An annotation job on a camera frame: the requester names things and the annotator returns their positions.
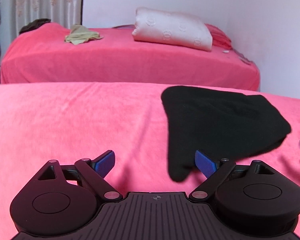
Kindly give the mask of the black knit pants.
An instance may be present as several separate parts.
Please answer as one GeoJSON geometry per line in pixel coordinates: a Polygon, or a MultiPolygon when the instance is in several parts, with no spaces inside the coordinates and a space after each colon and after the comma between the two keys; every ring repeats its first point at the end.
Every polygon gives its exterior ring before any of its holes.
{"type": "Polygon", "coordinates": [[[197,150],[214,161],[238,161],[278,148],[292,131],[262,95],[173,86],[161,94],[168,120],[168,174],[184,181],[197,150]]]}

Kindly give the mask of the pink blanket on near bed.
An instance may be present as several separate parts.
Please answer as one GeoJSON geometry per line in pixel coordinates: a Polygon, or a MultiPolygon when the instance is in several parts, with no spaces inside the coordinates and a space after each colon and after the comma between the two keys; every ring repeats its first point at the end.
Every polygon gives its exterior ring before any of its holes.
{"type": "MultiPolygon", "coordinates": [[[[146,83],[23,83],[0,85],[0,239],[18,232],[10,216],[10,203],[24,185],[49,160],[71,165],[82,158],[95,159],[106,150],[115,152],[115,166],[106,176],[115,189],[127,192],[186,192],[205,177],[193,171],[181,182],[173,182],[167,171],[168,122],[161,102],[169,85],[146,83]]],[[[231,88],[213,90],[264,96],[289,122],[292,132],[272,152],[238,161],[249,165],[259,159],[300,186],[300,100],[231,88]]],[[[187,222],[177,217],[164,225],[164,211],[171,204],[147,203],[143,211],[126,209],[139,221],[101,239],[134,234],[145,239],[199,239],[213,234],[193,228],[204,211],[196,211],[187,222]]],[[[295,233],[300,237],[300,216],[295,233]]]]}

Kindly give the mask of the pink far bed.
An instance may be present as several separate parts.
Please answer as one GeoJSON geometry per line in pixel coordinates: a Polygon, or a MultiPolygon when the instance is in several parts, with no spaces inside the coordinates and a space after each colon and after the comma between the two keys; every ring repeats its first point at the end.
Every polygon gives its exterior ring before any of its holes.
{"type": "Polygon", "coordinates": [[[2,59],[1,82],[137,82],[258,90],[260,71],[233,50],[136,42],[130,29],[100,29],[74,45],[58,23],[19,35],[2,59]]]}

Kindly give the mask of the folded red cloth stack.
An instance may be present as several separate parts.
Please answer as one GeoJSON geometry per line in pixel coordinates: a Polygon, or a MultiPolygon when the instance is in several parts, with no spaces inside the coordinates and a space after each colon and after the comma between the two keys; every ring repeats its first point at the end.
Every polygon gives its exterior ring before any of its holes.
{"type": "Polygon", "coordinates": [[[219,28],[211,24],[205,24],[212,36],[212,45],[226,50],[232,50],[230,38],[219,28]]]}

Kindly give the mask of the beige garment on bed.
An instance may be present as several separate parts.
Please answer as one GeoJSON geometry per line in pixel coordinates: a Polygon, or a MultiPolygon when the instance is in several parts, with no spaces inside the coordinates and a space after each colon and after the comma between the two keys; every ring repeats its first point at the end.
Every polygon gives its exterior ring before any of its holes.
{"type": "Polygon", "coordinates": [[[73,45],[87,43],[89,41],[100,40],[103,37],[96,31],[89,30],[83,25],[74,24],[70,28],[70,34],[66,35],[65,42],[73,45]]]}

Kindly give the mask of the dark garment on bed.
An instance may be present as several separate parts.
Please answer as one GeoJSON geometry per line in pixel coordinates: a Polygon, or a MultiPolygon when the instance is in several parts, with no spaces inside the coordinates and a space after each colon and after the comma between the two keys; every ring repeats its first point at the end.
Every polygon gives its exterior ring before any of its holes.
{"type": "Polygon", "coordinates": [[[33,31],[36,30],[38,28],[40,28],[42,25],[50,23],[51,20],[48,18],[40,18],[40,19],[36,19],[30,23],[28,23],[27,25],[23,26],[20,30],[19,30],[19,35],[29,32],[29,31],[33,31]]]}

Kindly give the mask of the patterned white curtain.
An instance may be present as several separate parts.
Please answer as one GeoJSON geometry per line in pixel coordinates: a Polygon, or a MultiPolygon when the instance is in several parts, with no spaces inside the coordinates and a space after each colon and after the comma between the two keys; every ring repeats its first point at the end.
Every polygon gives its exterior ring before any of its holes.
{"type": "Polygon", "coordinates": [[[29,23],[48,18],[65,28],[82,22],[83,0],[12,0],[12,38],[19,35],[22,27],[29,23]]]}

